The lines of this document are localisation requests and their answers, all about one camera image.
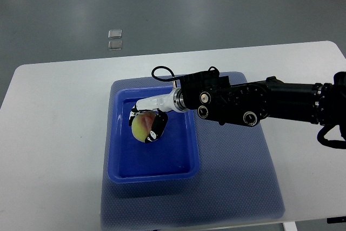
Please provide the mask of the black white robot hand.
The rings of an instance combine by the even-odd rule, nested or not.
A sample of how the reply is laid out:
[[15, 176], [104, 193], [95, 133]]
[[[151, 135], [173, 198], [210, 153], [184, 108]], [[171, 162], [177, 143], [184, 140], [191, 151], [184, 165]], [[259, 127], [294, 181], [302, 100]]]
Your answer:
[[150, 134], [148, 135], [145, 143], [150, 143], [158, 140], [164, 133], [165, 127], [168, 122], [168, 112], [178, 112], [176, 102], [174, 101], [174, 94], [176, 90], [171, 91], [169, 94], [157, 95], [153, 97], [138, 100], [132, 107], [129, 116], [129, 126], [131, 127], [132, 121], [136, 115], [148, 111], [156, 113], [156, 117], [151, 127]]

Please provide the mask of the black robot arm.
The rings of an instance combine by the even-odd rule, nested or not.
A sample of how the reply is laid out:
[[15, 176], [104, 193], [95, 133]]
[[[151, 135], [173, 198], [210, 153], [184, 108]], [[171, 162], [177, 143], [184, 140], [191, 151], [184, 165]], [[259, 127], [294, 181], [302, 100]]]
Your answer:
[[322, 125], [318, 142], [345, 149], [345, 140], [328, 140], [325, 135], [338, 126], [345, 138], [345, 72], [334, 75], [333, 83], [284, 83], [275, 76], [264, 81], [230, 84], [218, 69], [183, 76], [172, 75], [168, 82], [180, 82], [179, 108], [196, 110], [201, 119], [253, 127], [267, 117]]

